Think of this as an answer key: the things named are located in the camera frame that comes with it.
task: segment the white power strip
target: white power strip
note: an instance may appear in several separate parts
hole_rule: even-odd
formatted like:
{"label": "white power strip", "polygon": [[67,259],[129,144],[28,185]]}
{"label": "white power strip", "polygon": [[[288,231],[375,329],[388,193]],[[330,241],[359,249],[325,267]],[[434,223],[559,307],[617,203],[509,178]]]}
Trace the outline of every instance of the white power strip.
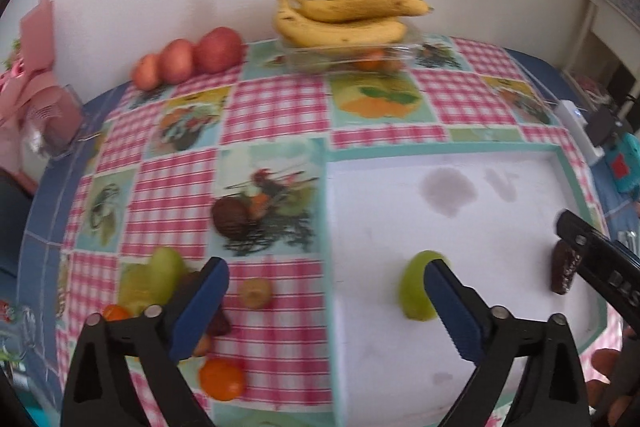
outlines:
{"label": "white power strip", "polygon": [[604,156],[604,151],[602,147],[594,147],[593,143],[591,143],[587,133],[584,131],[587,121],[580,113],[580,110],[575,107],[575,103],[571,100],[559,100],[554,114],[574,138],[576,145],[587,161],[587,165],[596,164]]}

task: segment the blue gripper pad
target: blue gripper pad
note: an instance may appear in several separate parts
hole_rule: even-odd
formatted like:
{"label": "blue gripper pad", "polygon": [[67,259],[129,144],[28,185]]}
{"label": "blue gripper pad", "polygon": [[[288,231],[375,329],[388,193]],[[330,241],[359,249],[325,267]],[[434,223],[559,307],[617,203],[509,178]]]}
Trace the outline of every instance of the blue gripper pad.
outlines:
{"label": "blue gripper pad", "polygon": [[229,267],[220,259],[174,324],[169,358],[175,363],[193,353],[229,288]]}
{"label": "blue gripper pad", "polygon": [[484,357],[481,327],[461,300],[460,290],[450,284],[443,271],[447,270],[453,279],[458,279],[445,263],[437,261],[431,261],[424,269],[424,290],[460,357],[478,365]]}

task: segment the yellow banana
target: yellow banana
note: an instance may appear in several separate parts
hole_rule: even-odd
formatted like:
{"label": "yellow banana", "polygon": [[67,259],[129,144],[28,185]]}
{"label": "yellow banana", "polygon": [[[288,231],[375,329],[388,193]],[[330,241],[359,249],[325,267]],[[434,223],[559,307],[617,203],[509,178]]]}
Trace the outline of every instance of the yellow banana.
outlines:
{"label": "yellow banana", "polygon": [[423,0],[296,0],[301,15],[320,22],[348,22],[380,17],[424,15]]}
{"label": "yellow banana", "polygon": [[401,41],[406,33],[406,26],[395,17],[343,24],[313,21],[295,11],[289,0],[278,1],[273,24],[287,40],[303,48],[389,44]]}

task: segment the finger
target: finger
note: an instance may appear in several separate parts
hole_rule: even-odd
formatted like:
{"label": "finger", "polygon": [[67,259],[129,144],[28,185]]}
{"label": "finger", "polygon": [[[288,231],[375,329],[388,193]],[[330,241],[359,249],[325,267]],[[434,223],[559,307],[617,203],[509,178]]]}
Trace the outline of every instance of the finger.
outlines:
{"label": "finger", "polygon": [[591,356],[591,365],[598,373],[608,378],[613,373],[619,355],[620,352],[615,349],[599,349]]}
{"label": "finger", "polygon": [[591,407],[597,407],[602,398],[602,393],[609,384],[604,383],[602,380],[590,380],[587,382],[587,398]]}
{"label": "finger", "polygon": [[632,398],[630,396],[621,396],[617,399],[609,409],[609,414],[607,415],[607,420],[609,421],[609,425],[615,425],[618,423],[618,420],[622,416],[622,413],[625,412],[626,408],[629,407]]}

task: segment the teal box with red design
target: teal box with red design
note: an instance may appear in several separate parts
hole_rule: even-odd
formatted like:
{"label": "teal box with red design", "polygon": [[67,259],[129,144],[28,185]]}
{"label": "teal box with red design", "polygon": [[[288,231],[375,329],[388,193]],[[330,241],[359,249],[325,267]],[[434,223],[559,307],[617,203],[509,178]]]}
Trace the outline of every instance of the teal box with red design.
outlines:
{"label": "teal box with red design", "polygon": [[607,151],[605,161],[613,173],[618,192],[630,192],[640,185],[640,141],[626,133]]}

